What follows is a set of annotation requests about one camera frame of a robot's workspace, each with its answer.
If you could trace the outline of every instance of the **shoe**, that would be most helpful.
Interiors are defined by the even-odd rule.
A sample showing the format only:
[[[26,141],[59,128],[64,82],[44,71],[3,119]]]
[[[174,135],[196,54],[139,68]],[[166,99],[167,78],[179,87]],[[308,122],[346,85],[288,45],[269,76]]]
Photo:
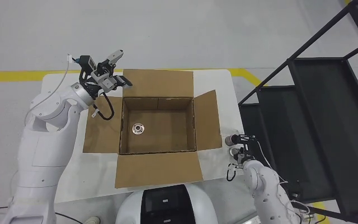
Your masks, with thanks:
[[[93,216],[84,222],[84,224],[100,224],[100,223],[101,220],[97,216]]]

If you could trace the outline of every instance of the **floor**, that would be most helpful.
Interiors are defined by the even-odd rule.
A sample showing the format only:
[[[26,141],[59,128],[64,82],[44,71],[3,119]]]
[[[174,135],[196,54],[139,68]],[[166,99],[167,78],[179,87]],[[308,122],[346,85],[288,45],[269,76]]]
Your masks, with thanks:
[[[119,68],[246,68],[263,80],[345,3],[0,0],[0,4],[1,71],[64,70],[67,53],[90,54],[99,61],[121,48],[125,54],[117,64]],[[345,55],[358,46],[357,32],[351,19],[344,18],[303,56]],[[358,57],[350,63],[358,70]],[[78,67],[72,64],[70,69]],[[233,82],[238,101],[254,88],[244,77],[233,77]],[[293,82],[285,69],[268,84]],[[7,204],[11,194],[10,179],[17,169],[23,118],[40,88],[39,81],[0,82],[0,206]],[[248,100],[255,101],[255,96]],[[255,211],[240,177],[232,183],[218,179],[198,184],[211,197],[219,223],[236,223]],[[113,223],[126,196],[59,203],[55,210],[81,221],[98,215],[104,223]],[[62,217],[58,220],[72,223]]]

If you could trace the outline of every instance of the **white robot body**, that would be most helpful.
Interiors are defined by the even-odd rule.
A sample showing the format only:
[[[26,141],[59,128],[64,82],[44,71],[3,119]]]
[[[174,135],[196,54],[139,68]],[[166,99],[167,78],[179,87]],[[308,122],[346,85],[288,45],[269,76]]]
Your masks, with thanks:
[[[194,220],[196,224],[218,224],[218,219],[216,217],[215,209],[213,203],[211,202],[209,196],[199,187],[193,184],[185,184],[187,193],[190,198],[190,206],[193,211]],[[162,188],[164,191],[178,186],[169,186]],[[132,193],[128,198],[125,199],[121,205],[116,219],[116,224],[140,224],[145,223],[144,220],[141,220],[142,208],[144,203],[143,194],[145,191],[141,190],[138,192]],[[160,203],[165,205],[170,203],[171,199],[164,199],[158,196]],[[168,217],[163,217],[161,223],[174,222]]]

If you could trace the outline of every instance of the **open cardboard box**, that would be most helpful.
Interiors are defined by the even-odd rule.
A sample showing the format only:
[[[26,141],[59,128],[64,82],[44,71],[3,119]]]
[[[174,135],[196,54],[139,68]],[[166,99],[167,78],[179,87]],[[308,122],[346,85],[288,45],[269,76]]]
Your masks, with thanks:
[[[88,111],[83,152],[118,153],[115,188],[202,181],[197,151],[220,148],[215,90],[194,97],[193,72],[125,69],[133,87],[110,97],[115,116]],[[110,114],[104,97],[96,105]],[[144,126],[134,134],[133,125]]]

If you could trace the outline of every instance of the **metal nut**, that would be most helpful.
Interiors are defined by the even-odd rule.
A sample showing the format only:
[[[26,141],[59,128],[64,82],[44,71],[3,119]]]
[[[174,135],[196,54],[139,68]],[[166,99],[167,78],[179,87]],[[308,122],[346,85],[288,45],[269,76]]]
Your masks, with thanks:
[[[144,132],[144,125],[142,125],[140,123],[134,124],[132,127],[132,132],[134,134],[142,134]]]

